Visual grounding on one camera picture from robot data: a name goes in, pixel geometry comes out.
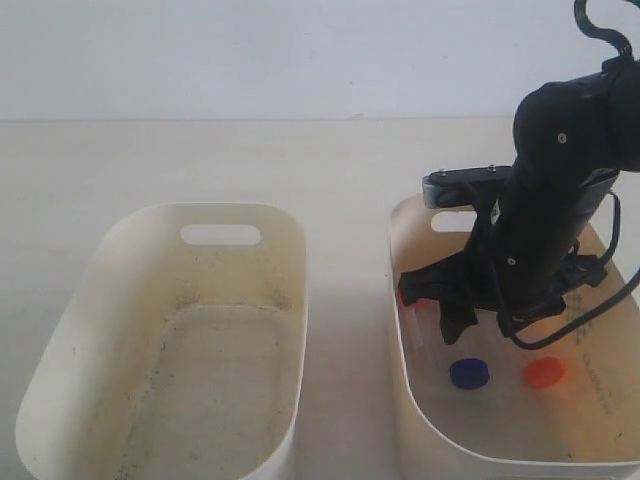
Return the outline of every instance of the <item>red object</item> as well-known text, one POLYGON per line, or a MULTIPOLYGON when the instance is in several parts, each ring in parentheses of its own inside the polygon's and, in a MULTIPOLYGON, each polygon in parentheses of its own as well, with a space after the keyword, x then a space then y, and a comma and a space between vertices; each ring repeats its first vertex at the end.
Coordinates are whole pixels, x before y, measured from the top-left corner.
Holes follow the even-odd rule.
POLYGON ((564 377, 564 365, 556 357, 543 357, 527 365, 522 374, 532 388, 547 388, 564 377))

